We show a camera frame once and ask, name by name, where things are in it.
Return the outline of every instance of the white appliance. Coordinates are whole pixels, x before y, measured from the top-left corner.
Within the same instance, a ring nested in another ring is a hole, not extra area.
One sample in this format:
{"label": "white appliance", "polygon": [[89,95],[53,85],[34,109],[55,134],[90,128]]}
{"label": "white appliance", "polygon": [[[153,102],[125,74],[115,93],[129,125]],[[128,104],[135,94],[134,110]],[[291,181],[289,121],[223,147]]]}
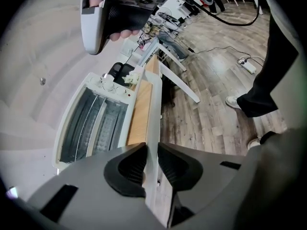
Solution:
{"label": "white appliance", "polygon": [[65,110],[52,165],[60,171],[84,157],[126,145],[137,91],[89,73]]}

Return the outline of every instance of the black controller grip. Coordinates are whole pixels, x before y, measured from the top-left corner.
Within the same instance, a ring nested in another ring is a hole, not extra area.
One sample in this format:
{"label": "black controller grip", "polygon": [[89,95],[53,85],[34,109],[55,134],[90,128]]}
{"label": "black controller grip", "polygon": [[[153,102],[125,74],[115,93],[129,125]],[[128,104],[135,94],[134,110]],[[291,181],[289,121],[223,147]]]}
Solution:
{"label": "black controller grip", "polygon": [[140,30],[144,27],[152,11],[123,4],[113,4],[106,22],[106,33],[109,37],[113,33],[124,30]]}

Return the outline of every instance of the cable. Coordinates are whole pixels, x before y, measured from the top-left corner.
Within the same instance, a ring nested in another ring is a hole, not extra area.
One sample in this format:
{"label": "cable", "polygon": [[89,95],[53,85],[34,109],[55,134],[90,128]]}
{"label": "cable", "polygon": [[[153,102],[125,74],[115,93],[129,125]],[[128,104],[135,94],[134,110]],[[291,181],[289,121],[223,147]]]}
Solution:
{"label": "cable", "polygon": [[[250,58],[250,59],[252,59],[253,61],[256,61],[255,59],[253,59],[253,58]],[[258,61],[256,61],[259,65],[261,65]],[[263,65],[261,65],[262,67],[263,67]]]}
{"label": "cable", "polygon": [[247,59],[248,58],[253,58],[253,57],[258,57],[258,58],[260,58],[260,59],[262,59],[264,61],[264,59],[261,58],[260,56],[241,56],[240,59],[244,59],[244,57],[247,57]]}
{"label": "cable", "polygon": [[224,48],[221,48],[221,47],[214,47],[214,48],[212,48],[212,49],[209,49],[209,50],[202,50],[202,51],[196,53],[192,48],[190,48],[189,46],[187,46],[187,45],[180,39],[180,37],[178,37],[176,34],[172,33],[172,32],[169,30],[168,27],[166,27],[166,26],[163,25],[163,24],[162,24],[162,26],[164,26],[171,34],[175,35],[175,37],[178,38],[178,39],[188,48],[188,50],[189,50],[190,52],[194,53],[194,54],[199,54],[199,53],[202,53],[202,52],[209,52],[209,51],[212,51],[212,50],[214,50],[214,49],[216,49],[216,48],[219,48],[219,49],[232,48],[233,50],[235,50],[235,51],[237,51],[237,52],[239,52],[239,53],[246,54],[249,58],[252,57],[249,53],[246,53],[246,52],[243,52],[243,51],[239,51],[239,50],[237,50],[236,48],[234,48],[234,47],[232,47],[232,46],[227,46],[227,47],[224,47]]}
{"label": "cable", "polygon": [[206,9],[204,9],[202,6],[200,6],[197,2],[195,2],[194,0],[190,0],[192,3],[194,3],[194,5],[196,7],[198,7],[200,10],[204,11],[205,13],[207,13],[208,15],[210,15],[211,17],[217,19],[218,21],[220,22],[223,22],[227,25],[234,25],[234,26],[248,26],[248,25],[252,25],[258,18],[259,16],[259,9],[260,9],[260,5],[259,5],[259,0],[258,0],[258,4],[257,4],[257,14],[255,16],[255,18],[251,21],[251,22],[248,22],[246,24],[238,24],[238,23],[230,23],[230,22],[227,22],[227,21],[224,21],[222,20],[221,18],[215,16],[214,14],[210,13],[209,11],[207,11]]}
{"label": "cable", "polygon": [[[202,53],[202,52],[209,52],[209,51],[212,51],[212,50],[214,50],[214,49],[216,49],[216,48],[220,48],[220,47],[214,47],[214,48],[209,49],[209,50],[202,50],[202,51],[200,51],[200,52],[198,52],[198,53],[195,53],[195,52],[194,52],[194,54],[199,54],[199,53]],[[232,46],[227,46],[227,47],[225,47],[225,48],[220,48],[220,49],[226,49],[226,48],[232,48],[233,50],[235,50],[235,51],[237,51],[237,52],[239,52],[239,53],[247,54],[247,55],[251,56],[249,53],[245,53],[245,52],[239,51],[239,50],[235,49],[235,48],[232,47]]]}

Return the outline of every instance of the white wall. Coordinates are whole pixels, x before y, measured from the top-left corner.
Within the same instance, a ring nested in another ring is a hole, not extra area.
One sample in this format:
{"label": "white wall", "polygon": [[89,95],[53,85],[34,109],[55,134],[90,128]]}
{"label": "white wall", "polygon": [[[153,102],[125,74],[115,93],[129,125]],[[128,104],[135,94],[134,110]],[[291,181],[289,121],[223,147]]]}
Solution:
{"label": "white wall", "polygon": [[100,55],[87,54],[79,4],[28,0],[1,39],[0,173],[26,200],[56,174],[53,143],[76,88],[89,72],[108,72],[122,44],[110,42]]}
{"label": "white wall", "polygon": [[182,12],[178,10],[178,8],[183,4],[183,0],[167,0],[161,8],[168,8],[171,11],[171,16],[173,16],[176,19],[179,19],[182,17],[183,19],[186,18],[186,15],[184,15]]}

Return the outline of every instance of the wooden floor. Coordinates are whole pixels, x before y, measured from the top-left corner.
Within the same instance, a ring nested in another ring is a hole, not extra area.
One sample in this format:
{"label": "wooden floor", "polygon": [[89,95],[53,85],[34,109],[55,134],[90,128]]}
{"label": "wooden floor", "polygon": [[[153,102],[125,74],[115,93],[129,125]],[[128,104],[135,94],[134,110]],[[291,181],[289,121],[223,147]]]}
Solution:
{"label": "wooden floor", "polygon": [[[251,21],[256,14],[251,3],[226,4],[226,11],[218,16],[236,23]],[[179,34],[182,41],[195,52],[214,47],[232,46],[239,51],[265,58],[269,30],[269,13],[260,15],[251,26],[239,27],[223,24],[204,12],[191,18],[192,24]],[[162,107],[161,142],[169,142],[207,152],[246,155],[247,143],[268,131],[277,133],[286,129],[279,111],[257,118],[247,118],[241,110],[225,104],[229,95],[240,96],[252,87],[261,66],[250,74],[236,63],[244,54],[233,49],[215,49],[192,54],[183,61],[186,72],[171,64],[174,71],[200,97],[196,104],[175,87],[175,107]],[[165,224],[171,188],[161,174],[157,193],[156,215]]]}

